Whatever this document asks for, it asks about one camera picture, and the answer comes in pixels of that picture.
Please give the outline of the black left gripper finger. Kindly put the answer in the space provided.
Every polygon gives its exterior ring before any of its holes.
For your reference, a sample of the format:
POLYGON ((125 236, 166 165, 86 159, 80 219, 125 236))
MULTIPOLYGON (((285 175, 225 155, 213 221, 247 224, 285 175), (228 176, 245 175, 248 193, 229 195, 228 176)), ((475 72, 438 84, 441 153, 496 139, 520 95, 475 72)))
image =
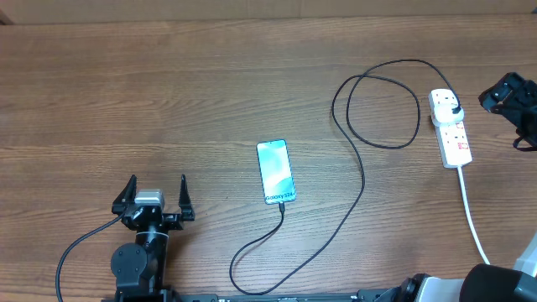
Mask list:
POLYGON ((196 218, 196 214, 190 200, 187 181, 184 174, 181 175, 180 197, 178 204, 180 207, 180 219, 182 221, 194 221, 196 218))
POLYGON ((112 203, 112 214, 122 214, 134 203, 137 192, 137 176, 132 174, 129 182, 112 203))

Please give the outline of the blue smartphone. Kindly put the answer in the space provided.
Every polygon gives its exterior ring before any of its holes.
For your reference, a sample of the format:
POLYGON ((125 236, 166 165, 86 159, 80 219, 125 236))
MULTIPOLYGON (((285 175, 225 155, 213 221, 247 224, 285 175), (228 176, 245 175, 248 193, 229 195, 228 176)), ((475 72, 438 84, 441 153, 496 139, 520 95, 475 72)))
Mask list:
POLYGON ((261 142, 256 145, 256 150, 265 203, 294 201, 296 189, 286 141, 261 142))

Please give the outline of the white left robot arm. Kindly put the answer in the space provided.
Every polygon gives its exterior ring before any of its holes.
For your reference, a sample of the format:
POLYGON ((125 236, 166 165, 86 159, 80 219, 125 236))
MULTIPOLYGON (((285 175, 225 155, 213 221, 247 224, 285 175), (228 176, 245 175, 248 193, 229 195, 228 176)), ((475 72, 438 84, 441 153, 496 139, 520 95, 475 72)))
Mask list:
POLYGON ((116 217, 95 230, 77 238, 60 257, 55 273, 57 300, 63 299, 60 285, 62 266, 71 250, 100 231, 121 222, 135 231, 135 241, 118 247, 111 257, 111 271, 116 278, 115 301, 178 301, 179 295, 164 285, 169 232, 181 231, 186 221, 194 221, 184 175, 180 179, 178 213, 164 212, 164 193, 160 189, 137 190, 137 176, 132 175, 112 202, 116 217))

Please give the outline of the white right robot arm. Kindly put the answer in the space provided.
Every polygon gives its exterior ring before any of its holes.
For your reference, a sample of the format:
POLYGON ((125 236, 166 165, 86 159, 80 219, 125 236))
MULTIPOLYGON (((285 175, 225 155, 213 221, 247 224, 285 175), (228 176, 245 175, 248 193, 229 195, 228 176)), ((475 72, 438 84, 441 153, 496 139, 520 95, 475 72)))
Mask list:
MULTIPOLYGON (((536 83, 510 72, 497 84, 485 90, 478 100, 481 106, 516 127, 518 137, 513 147, 521 152, 536 150, 536 83)), ((443 166, 455 169, 461 187, 465 216, 483 262, 463 279, 440 279, 425 273, 406 279, 400 286, 388 289, 377 301, 535 301, 536 240, 533 239, 512 269, 493 266, 479 241, 468 205, 462 167, 472 162, 472 154, 456 107, 455 95, 447 89, 429 94, 431 121, 439 144, 443 166)))

